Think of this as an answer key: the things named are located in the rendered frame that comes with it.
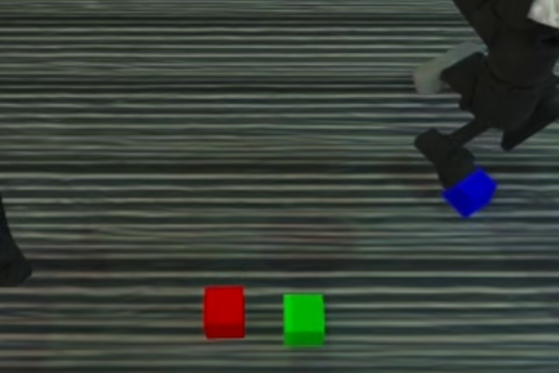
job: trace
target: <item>cube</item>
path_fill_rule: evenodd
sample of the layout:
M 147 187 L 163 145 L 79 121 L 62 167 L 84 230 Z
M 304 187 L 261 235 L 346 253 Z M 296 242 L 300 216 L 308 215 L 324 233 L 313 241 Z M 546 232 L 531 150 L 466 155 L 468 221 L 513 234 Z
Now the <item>cube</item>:
M 207 339 L 245 337 L 245 290 L 242 286 L 204 289 L 204 334 Z
M 283 337 L 290 347 L 320 346 L 324 343 L 325 313 L 321 294 L 283 296 Z
M 470 176 L 445 190 L 443 196 L 463 218 L 469 218 L 491 203 L 496 190 L 497 183 L 483 169 L 477 168 Z

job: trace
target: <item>wood plank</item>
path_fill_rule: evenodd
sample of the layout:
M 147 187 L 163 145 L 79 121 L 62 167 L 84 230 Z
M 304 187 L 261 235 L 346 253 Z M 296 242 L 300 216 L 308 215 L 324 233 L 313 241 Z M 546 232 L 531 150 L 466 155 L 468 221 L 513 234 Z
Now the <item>wood plank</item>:
M 473 36 L 448 0 L 0 0 L 0 185 L 35 275 L 2 290 L 25 371 L 550 372 L 557 127 L 458 219 L 412 147 L 467 119 L 414 66 Z M 243 284 L 247 338 L 202 292 Z M 281 345 L 281 295 L 327 345 Z

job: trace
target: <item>wooden table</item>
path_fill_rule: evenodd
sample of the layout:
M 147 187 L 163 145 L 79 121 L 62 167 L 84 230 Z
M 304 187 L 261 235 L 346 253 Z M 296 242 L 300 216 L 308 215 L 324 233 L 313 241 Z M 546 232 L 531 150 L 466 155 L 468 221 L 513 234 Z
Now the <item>wooden table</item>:
M 473 37 L 449 0 L 0 0 L 1 191 L 34 262 L 3 289 L 10 373 L 549 373 L 559 129 L 459 219 L 412 147 L 465 122 L 417 64 Z M 247 287 L 206 342 L 205 286 Z M 323 293 L 328 344 L 281 344 Z

